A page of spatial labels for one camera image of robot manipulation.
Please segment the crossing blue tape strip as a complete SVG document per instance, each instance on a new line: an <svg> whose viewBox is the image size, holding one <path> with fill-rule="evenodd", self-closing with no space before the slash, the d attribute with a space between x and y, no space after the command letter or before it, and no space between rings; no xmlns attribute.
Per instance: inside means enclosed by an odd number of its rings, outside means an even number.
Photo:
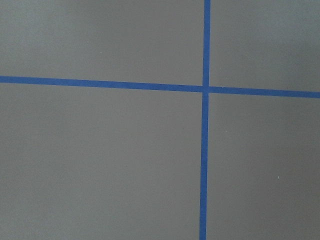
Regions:
<svg viewBox="0 0 320 240"><path fill-rule="evenodd" d="M22 76L1 76L0 82L10 83L10 84L27 84L27 85L92 87L92 88L272 96L272 97L291 97L291 98L310 98L310 99L318 99L320 97L320 93L318 91L278 90L278 89L141 83L141 82L119 82L119 81L105 81L105 80L40 78L40 77L22 77Z"/></svg>

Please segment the long blue tape strip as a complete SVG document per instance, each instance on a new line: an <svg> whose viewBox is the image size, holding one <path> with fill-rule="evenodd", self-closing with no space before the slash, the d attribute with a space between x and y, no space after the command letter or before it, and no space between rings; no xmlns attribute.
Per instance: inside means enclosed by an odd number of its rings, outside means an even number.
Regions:
<svg viewBox="0 0 320 240"><path fill-rule="evenodd" d="M209 85L211 1L204 1L203 9L203 61L201 102L201 159L199 196L199 239L207 239L207 190L208 190L208 136L209 136Z"/></svg>

